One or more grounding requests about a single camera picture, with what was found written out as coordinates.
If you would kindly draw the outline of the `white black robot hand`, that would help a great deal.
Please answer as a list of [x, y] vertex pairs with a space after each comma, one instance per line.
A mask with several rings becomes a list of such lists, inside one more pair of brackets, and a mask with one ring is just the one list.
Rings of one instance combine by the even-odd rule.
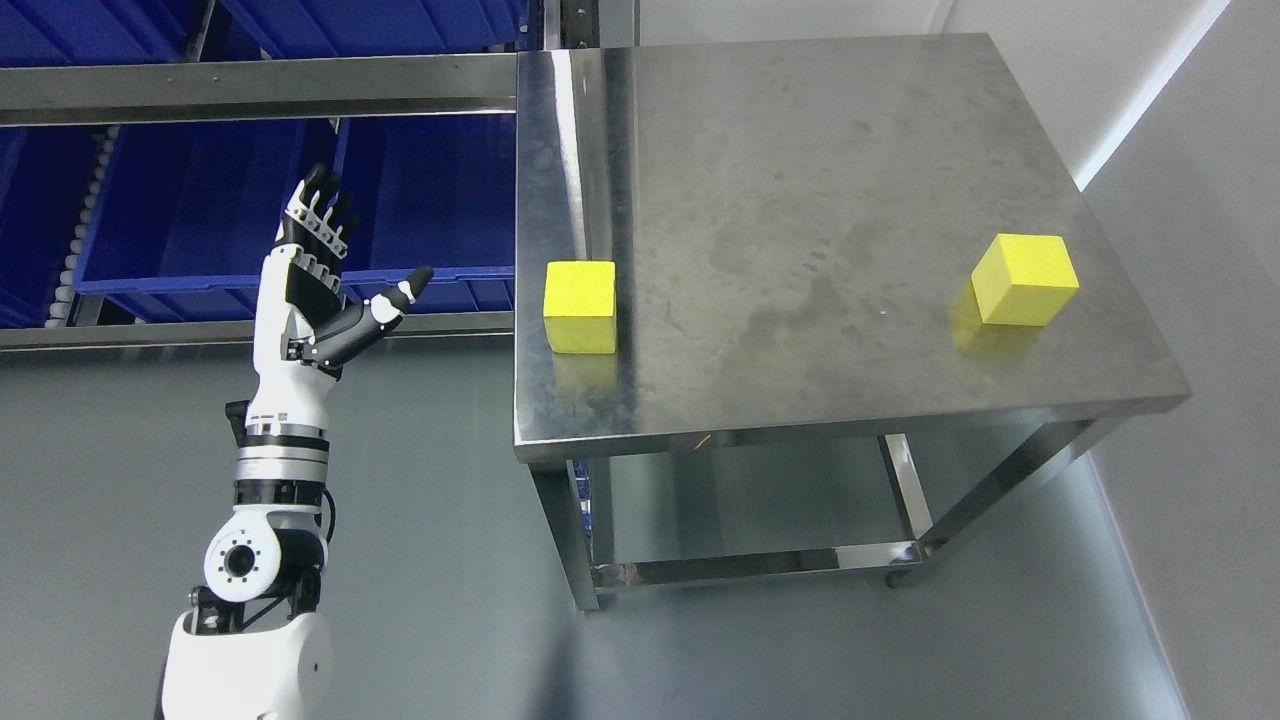
[[[342, 369], [385, 338], [434, 277], [433, 266], [419, 266], [371, 299], [344, 306], [340, 277], [360, 227], [352, 204], [340, 177], [326, 176], [320, 163], [285, 201], [276, 245], [261, 269], [252, 352], [259, 386], [246, 413], [247, 433], [326, 432], [326, 401], [337, 379], [316, 366]], [[289, 355], [301, 343], [305, 363]]]

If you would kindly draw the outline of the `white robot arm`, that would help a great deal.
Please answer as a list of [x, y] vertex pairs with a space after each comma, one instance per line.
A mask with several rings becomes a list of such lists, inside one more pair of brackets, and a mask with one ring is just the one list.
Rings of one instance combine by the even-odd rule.
[[253, 315], [257, 388], [225, 406], [233, 509], [173, 626], [159, 719], [303, 719], [323, 701], [333, 638], [319, 605], [337, 521], [326, 401], [346, 364], [402, 323], [434, 274], [416, 268], [351, 302], [340, 274], [357, 224], [340, 177], [323, 165], [282, 209]]

